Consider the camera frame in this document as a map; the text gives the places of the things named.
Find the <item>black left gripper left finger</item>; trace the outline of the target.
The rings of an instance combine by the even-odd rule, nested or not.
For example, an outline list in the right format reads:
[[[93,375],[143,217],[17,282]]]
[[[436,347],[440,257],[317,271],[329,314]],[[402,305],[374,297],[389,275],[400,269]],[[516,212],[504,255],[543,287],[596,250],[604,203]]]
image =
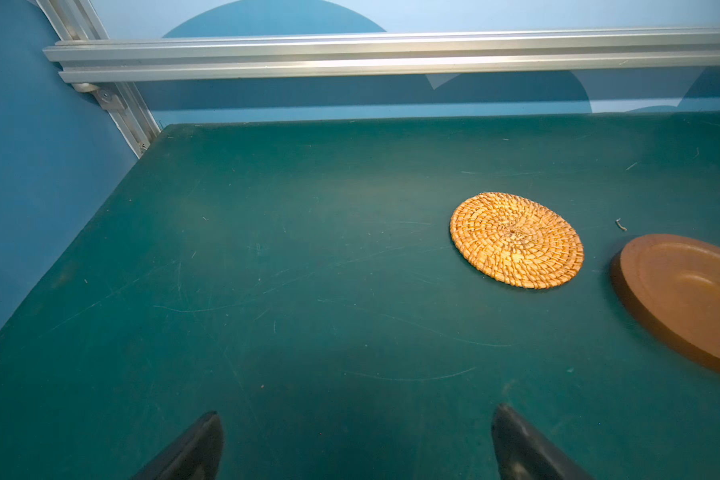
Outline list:
[[[216,411],[201,415],[132,479],[214,480],[224,448],[224,431]]]

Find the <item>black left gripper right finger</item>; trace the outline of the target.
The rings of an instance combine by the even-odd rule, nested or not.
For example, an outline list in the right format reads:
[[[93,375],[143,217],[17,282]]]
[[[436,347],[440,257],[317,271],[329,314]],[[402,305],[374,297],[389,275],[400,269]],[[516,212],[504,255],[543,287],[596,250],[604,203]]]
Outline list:
[[[501,479],[593,480],[593,477],[507,404],[493,414],[491,435]]]

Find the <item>woven rattan round coaster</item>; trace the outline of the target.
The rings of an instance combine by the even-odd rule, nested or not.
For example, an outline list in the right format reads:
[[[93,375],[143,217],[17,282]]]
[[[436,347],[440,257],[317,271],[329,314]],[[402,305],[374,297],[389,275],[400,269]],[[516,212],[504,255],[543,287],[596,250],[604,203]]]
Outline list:
[[[572,280],[585,253],[575,229],[527,198],[484,192],[462,202],[449,223],[451,239],[475,269],[525,289],[550,289]]]

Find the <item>brown wooden round coaster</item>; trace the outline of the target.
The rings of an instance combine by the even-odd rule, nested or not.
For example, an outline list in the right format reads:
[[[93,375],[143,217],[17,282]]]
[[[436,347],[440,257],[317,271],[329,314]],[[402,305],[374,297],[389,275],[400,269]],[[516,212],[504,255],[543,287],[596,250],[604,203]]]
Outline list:
[[[720,373],[720,247],[649,234],[612,259],[610,278],[626,310],[669,348]]]

